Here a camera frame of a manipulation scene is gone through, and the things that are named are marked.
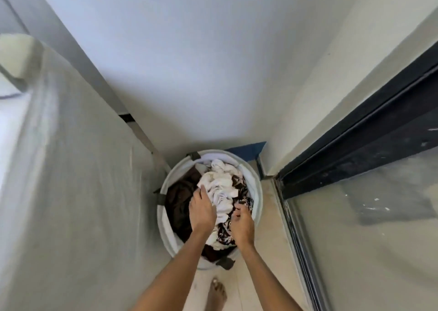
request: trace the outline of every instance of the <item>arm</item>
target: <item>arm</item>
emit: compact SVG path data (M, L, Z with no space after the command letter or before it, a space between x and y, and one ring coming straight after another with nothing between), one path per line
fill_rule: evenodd
M242 204L235 204L235 207L231 234L248 267L261 307L264 311L302 311L257 253L254 247L254 221L248 208Z
M205 191L197 190L189 205L192 234L178 254L140 296L132 311L182 310L202 249L216 224L216 207Z

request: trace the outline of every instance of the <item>bare foot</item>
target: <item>bare foot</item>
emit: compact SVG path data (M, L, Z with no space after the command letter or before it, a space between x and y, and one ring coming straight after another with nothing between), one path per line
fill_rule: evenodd
M213 280L211 280L205 311L221 311L226 301L227 293L225 287L214 277Z

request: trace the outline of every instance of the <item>tile floor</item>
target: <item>tile floor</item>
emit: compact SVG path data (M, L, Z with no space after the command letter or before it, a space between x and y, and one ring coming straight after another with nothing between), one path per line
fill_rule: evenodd
M276 191L270 180L262 181L263 212L255 233L255 246L277 279L305 310L310 310L299 279L297 266L289 246L279 211ZM240 257L229 271L222 268L197 271L184 311L203 311L213 276L225 285L228 300L224 311L261 310L254 285L245 262Z

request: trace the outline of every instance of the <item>floor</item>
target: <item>floor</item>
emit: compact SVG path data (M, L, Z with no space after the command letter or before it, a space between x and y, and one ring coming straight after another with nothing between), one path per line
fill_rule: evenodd
M298 269L293 259L279 211L276 191L270 180L262 181L263 212L255 233L255 246L263 260L303 310L309 310ZM184 311L203 311L211 279L217 276L226 287L224 311L262 310L245 262L240 257L229 271L222 268L197 271Z
M437 309L438 148L288 204L332 310Z

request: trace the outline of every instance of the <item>plastic cover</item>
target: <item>plastic cover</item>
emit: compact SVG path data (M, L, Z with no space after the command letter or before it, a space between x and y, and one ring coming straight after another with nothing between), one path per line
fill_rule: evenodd
M126 310L170 260L152 193L166 172L66 60L35 47L0 190L0 309Z

